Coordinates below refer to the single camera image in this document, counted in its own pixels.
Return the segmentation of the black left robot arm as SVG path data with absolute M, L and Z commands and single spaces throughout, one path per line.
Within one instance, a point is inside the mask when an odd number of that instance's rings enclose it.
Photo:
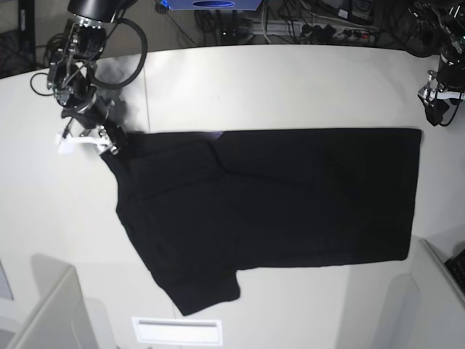
M 464 103 L 464 2 L 410 1 L 412 9 L 432 26 L 439 39 L 439 64 L 428 71 L 418 91 L 427 121 L 449 126 Z

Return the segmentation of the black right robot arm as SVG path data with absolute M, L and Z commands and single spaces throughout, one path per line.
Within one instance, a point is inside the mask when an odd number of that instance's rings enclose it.
M 99 153 L 116 155 L 126 143 L 121 126 L 110 119 L 114 102 L 99 94 L 99 89 L 119 90 L 131 84 L 141 73 L 148 54 L 145 32 L 126 18 L 133 1 L 70 1 L 72 18 L 66 23 L 61 41 L 52 53 L 46 75 L 48 96 L 62 108 L 67 120 L 58 134 L 60 150 L 77 144 L 93 145 Z M 100 81 L 95 73 L 97 61 L 113 35 L 107 25 L 127 25 L 135 31 L 141 43 L 140 59 L 135 71 L 116 84 Z

